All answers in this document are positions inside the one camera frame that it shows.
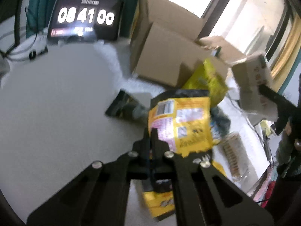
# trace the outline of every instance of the barcode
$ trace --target barcode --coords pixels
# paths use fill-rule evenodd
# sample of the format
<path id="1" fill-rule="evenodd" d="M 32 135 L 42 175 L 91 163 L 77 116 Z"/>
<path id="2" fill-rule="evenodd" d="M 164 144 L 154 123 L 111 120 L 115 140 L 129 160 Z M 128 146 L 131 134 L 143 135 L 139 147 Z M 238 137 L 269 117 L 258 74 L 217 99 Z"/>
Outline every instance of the barcode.
<path id="1" fill-rule="evenodd" d="M 173 113 L 173 100 L 168 100 L 158 103 L 156 115 L 172 114 Z"/>
<path id="2" fill-rule="evenodd" d="M 178 138 L 187 137 L 186 127 L 178 127 Z"/>

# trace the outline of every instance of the red fabric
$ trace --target red fabric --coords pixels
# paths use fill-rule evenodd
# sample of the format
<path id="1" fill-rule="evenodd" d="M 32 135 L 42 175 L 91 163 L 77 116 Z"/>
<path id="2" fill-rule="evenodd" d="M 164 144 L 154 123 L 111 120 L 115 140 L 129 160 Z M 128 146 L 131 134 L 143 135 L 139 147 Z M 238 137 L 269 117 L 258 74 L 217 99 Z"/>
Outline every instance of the red fabric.
<path id="1" fill-rule="evenodd" d="M 270 184 L 268 185 L 268 190 L 267 190 L 267 192 L 265 193 L 265 196 L 264 196 L 264 199 L 266 200 L 266 199 L 269 199 L 270 197 L 271 197 L 271 195 L 272 195 L 272 192 L 273 192 L 273 189 L 274 189 L 274 187 L 275 187 L 275 183 L 276 183 L 276 181 L 272 181 L 272 182 L 270 182 Z M 267 205 L 267 203 L 268 203 L 268 201 L 265 201 L 265 202 L 263 202 L 263 203 L 261 203 L 261 207 L 262 208 L 265 208 L 265 206 Z"/>

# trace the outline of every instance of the yellow curtain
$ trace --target yellow curtain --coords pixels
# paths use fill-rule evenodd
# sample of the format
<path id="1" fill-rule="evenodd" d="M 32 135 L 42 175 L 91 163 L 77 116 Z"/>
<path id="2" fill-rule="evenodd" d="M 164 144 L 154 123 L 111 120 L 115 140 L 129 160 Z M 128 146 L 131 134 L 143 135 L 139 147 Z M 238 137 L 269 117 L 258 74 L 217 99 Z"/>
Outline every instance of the yellow curtain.
<path id="1" fill-rule="evenodd" d="M 301 19 L 298 15 L 274 68 L 272 69 L 273 89 L 278 91 L 287 78 L 301 47 Z"/>

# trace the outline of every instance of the yellow snack bag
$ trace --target yellow snack bag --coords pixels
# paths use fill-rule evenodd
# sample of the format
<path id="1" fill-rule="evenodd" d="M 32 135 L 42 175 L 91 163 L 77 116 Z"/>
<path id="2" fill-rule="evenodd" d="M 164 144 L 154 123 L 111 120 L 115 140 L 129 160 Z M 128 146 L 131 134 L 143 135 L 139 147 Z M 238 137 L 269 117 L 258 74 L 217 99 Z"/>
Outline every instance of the yellow snack bag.
<path id="1" fill-rule="evenodd" d="M 210 98 L 169 98 L 158 102 L 148 115 L 148 129 L 158 129 L 170 150 L 188 156 L 212 148 Z"/>
<path id="2" fill-rule="evenodd" d="M 148 131 L 158 130 L 159 140 L 183 157 L 190 152 L 211 152 L 210 98 L 208 90 L 178 89 L 166 91 L 151 100 Z M 225 175 L 223 167 L 212 165 Z M 170 180 L 143 183 L 143 198 L 153 217 L 164 219 L 174 212 Z"/>
<path id="3" fill-rule="evenodd" d="M 200 64 L 189 80 L 182 87 L 183 89 L 207 89 L 211 107 L 217 106 L 225 97 L 228 87 L 224 79 L 216 72 L 209 59 Z"/>

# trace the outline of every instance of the white digits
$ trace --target white digits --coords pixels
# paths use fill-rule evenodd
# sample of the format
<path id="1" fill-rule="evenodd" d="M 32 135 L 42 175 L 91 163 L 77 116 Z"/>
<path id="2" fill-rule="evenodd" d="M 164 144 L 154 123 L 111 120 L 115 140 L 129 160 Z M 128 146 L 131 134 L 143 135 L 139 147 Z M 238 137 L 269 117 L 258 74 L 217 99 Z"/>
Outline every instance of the white digits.
<path id="1" fill-rule="evenodd" d="M 68 14 L 67 14 L 66 21 L 67 21 L 68 23 L 73 22 L 74 19 L 75 19 L 75 14 L 76 14 L 76 8 L 75 8 L 75 7 L 69 8 L 69 11 L 68 11 Z"/>
<path id="2" fill-rule="evenodd" d="M 67 17 L 68 9 L 63 7 L 58 14 L 58 22 L 63 23 Z"/>
<path id="3" fill-rule="evenodd" d="M 102 25 L 105 20 L 106 20 L 106 10 L 102 9 L 98 13 L 97 23 L 100 24 L 100 25 Z"/>
<path id="4" fill-rule="evenodd" d="M 78 14 L 77 16 L 77 20 L 81 20 L 82 23 L 85 22 L 87 16 L 86 16 L 86 13 L 87 13 L 87 8 L 83 8 L 82 11 L 80 11 L 80 13 Z"/>
<path id="5" fill-rule="evenodd" d="M 112 12 L 108 13 L 106 15 L 106 24 L 111 25 L 114 21 L 114 17 L 115 17 L 115 14 L 113 14 Z"/>
<path id="6" fill-rule="evenodd" d="M 93 16 L 94 16 L 94 11 L 95 11 L 95 8 L 92 8 L 88 12 L 88 15 L 90 15 L 89 23 L 92 23 Z"/>

